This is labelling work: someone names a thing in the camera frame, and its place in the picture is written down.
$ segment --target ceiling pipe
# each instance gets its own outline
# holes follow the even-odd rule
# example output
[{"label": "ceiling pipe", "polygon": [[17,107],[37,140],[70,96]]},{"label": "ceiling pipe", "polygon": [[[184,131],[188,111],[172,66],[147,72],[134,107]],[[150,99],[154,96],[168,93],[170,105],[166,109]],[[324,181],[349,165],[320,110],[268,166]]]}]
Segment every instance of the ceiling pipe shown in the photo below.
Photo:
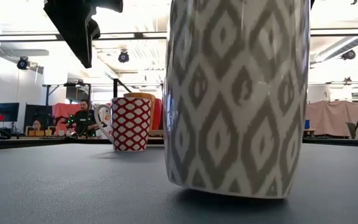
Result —
[{"label": "ceiling pipe", "polygon": [[322,50],[320,53],[314,56],[314,62],[323,62],[331,58],[337,57],[349,51],[350,49],[358,46],[358,36],[357,37],[345,37],[340,41],[332,44],[325,50]]}]

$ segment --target diamond pattern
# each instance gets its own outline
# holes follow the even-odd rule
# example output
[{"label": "diamond pattern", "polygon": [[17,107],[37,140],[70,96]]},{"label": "diamond pattern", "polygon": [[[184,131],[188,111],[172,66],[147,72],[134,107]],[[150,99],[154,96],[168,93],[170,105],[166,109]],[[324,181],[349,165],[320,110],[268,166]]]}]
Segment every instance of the diamond pattern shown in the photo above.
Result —
[{"label": "diamond pattern", "polygon": [[112,136],[117,151],[143,151],[149,138],[151,101],[143,98],[112,99]]},{"label": "diamond pattern", "polygon": [[286,197],[305,117],[308,1],[172,3],[168,178],[217,194]]}]

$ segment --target desk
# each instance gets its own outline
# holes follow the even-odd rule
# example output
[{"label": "desk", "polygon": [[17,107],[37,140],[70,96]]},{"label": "desk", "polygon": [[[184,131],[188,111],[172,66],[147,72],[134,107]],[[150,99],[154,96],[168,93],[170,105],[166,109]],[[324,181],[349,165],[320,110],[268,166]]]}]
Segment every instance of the desk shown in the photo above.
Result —
[{"label": "desk", "polygon": [[316,132],[316,130],[314,128],[309,128],[309,129],[304,129],[303,130],[303,134],[310,136],[312,138],[314,138],[314,133]]},{"label": "desk", "polygon": [[162,149],[3,149],[0,223],[355,224],[358,147],[304,144],[287,200],[224,197],[173,185]]}]

